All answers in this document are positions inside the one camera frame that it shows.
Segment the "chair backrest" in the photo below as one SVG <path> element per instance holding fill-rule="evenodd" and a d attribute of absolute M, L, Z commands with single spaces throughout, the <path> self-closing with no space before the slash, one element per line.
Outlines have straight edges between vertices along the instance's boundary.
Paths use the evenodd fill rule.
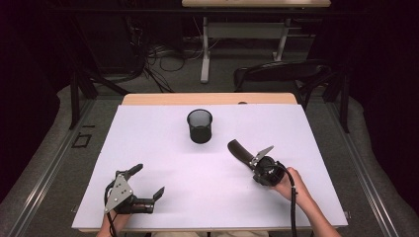
<path fill-rule="evenodd" d="M 318 59 L 239 68 L 234 72 L 235 92 L 291 92 L 305 108 L 311 91 L 327 81 L 331 71 L 329 62 Z M 298 87 L 296 81 L 301 81 L 303 86 Z"/>

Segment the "dark background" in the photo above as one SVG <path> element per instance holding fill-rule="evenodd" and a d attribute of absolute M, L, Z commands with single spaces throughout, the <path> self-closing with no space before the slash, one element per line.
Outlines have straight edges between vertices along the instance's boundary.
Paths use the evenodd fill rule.
<path fill-rule="evenodd" d="M 181 3 L 180 0 L 137 2 L 145 7 L 162 7 L 163 4 L 166 8 L 180 7 Z M 68 5 L 76 1 L 60 3 Z M 334 0 L 332 8 L 368 11 L 370 16 L 351 21 L 325 19 L 309 57 L 329 59 L 352 68 L 350 94 L 365 109 L 377 160 L 400 195 L 419 213 L 416 176 L 419 169 L 419 24 L 415 17 L 418 4 L 415 0 Z M 124 21 L 116 21 L 107 24 L 108 30 L 126 33 L 126 29 L 122 29 Z M 152 18 L 145 24 L 149 37 L 166 40 L 174 48 L 182 47 L 179 40 L 182 33 L 193 31 L 180 18 Z M 111 43 L 115 39 L 105 37 L 86 41 L 86 36 L 81 36 L 77 28 L 84 28 L 84 34 L 88 35 L 87 25 L 74 26 L 67 18 L 60 17 L 54 18 L 52 24 L 37 3 L 2 1 L 0 92 L 4 104 L 0 114 L 0 199 L 19 178 L 53 124 L 59 108 L 56 93 L 69 85 L 74 71 L 74 61 L 65 53 L 53 26 L 61 26 L 60 33 L 66 36 L 73 58 L 79 64 L 102 73 L 116 68 L 130 73 L 141 68 L 140 62 L 135 61 L 137 52 L 132 52 L 129 46 L 129 34 L 119 38 L 118 43 Z M 158 31 L 163 27 L 171 32 L 165 35 Z M 101 34 L 112 35 L 106 31 Z M 94 48 L 93 40 L 102 45 Z M 119 56 L 126 59 L 125 64 L 98 63 L 100 59 L 92 50 L 101 51 L 103 47 L 119 51 Z"/>

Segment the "hand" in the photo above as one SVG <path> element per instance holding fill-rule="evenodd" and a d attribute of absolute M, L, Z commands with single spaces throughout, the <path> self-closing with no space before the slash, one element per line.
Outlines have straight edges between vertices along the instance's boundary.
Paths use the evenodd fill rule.
<path fill-rule="evenodd" d="M 315 200 L 311 197 L 299 172 L 292 167 L 288 167 L 287 170 L 292 175 L 295 184 L 297 193 L 295 197 L 296 204 L 301 207 L 302 211 L 307 215 L 311 227 L 313 228 L 314 235 L 317 237 L 339 237 L 340 234 L 329 223 Z M 278 191 L 288 200 L 291 199 L 291 188 L 292 185 L 287 174 L 284 175 L 283 179 L 277 185 L 272 187 L 273 190 Z"/>
<path fill-rule="evenodd" d="M 114 227 L 117 231 L 117 234 L 119 235 L 120 232 L 126 227 L 126 224 L 128 223 L 131 214 L 118 214 L 117 217 L 115 217 L 116 213 L 114 210 L 111 210 L 110 212 L 111 218 L 114 219 Z M 96 237 L 111 237 L 110 232 L 111 223 L 109 222 L 107 214 L 104 215 L 101 229 L 99 230 L 99 233 L 96 235 Z"/>
<path fill-rule="evenodd" d="M 290 172 L 290 174 L 293 177 L 293 182 L 295 184 L 295 190 L 296 190 L 296 204 L 302 207 L 306 202 L 310 202 L 312 200 L 312 197 L 305 186 L 304 182 L 302 181 L 302 177 L 299 174 L 299 172 L 294 169 L 293 167 L 288 167 L 287 170 Z M 284 174 L 283 179 L 274 187 L 272 187 L 273 190 L 276 190 L 278 193 L 280 193 L 284 198 L 291 200 L 292 195 L 292 185 L 290 182 L 290 178 L 287 173 Z"/>

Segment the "desk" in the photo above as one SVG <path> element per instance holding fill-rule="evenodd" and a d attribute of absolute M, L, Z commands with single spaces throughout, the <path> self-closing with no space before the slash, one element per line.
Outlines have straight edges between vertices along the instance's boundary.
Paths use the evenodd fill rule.
<path fill-rule="evenodd" d="M 212 138 L 201 145 L 189 138 L 186 122 L 187 114 L 197 108 L 213 116 Z M 149 198 L 163 186 L 165 194 L 153 214 L 134 215 L 127 231 L 290 229 L 290 202 L 253 181 L 252 172 L 229 153 L 227 143 L 232 139 L 252 153 L 274 145 L 270 156 L 298 168 L 331 224 L 347 225 L 304 111 L 293 95 L 200 93 L 126 96 L 72 227 L 97 231 L 105 186 L 117 169 L 142 163 L 144 168 L 128 181 L 134 194 Z M 309 228 L 299 208 L 296 226 Z"/>
<path fill-rule="evenodd" d="M 319 8 L 329 7 L 330 0 L 182 0 L 184 7 L 241 7 L 241 8 Z M 209 23 L 204 17 L 204 56 L 201 83 L 209 81 L 210 51 L 209 38 L 227 39 L 279 39 L 274 60 L 281 61 L 289 33 L 291 19 L 283 23 Z"/>

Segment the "gray floor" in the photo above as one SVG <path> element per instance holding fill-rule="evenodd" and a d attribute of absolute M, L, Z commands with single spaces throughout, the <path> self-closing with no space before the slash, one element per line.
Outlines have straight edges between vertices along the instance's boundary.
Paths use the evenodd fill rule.
<path fill-rule="evenodd" d="M 309 43 L 310 39 L 289 39 L 284 60 L 305 58 Z M 152 68 L 161 72 L 176 92 L 232 92 L 234 69 L 271 61 L 274 50 L 276 44 L 271 41 L 220 41 L 211 50 L 206 85 L 200 83 L 198 59 L 187 60 L 176 72 L 163 71 L 158 63 Z M 165 58 L 162 65 L 173 69 L 181 63 Z M 159 92 L 154 82 L 143 76 L 120 85 L 135 93 Z M 97 88 L 101 96 L 95 101 L 84 101 L 84 117 L 73 131 L 68 130 L 69 89 L 58 93 L 61 107 L 53 127 L 0 205 L 0 236 L 90 236 L 71 229 L 74 206 L 84 195 L 122 99 L 104 86 Z M 344 236 L 419 236 L 417 215 L 397 194 L 374 157 L 362 107 L 350 101 L 349 135 L 336 123 L 335 106 L 324 104 L 320 97 L 314 96 L 306 114 L 342 206 L 351 215 L 349 226 L 339 231 Z M 92 135 L 88 147 L 71 148 L 78 132 Z M 291 236 L 289 232 L 271 234 Z M 299 236 L 309 236 L 309 232 L 301 231 Z"/>

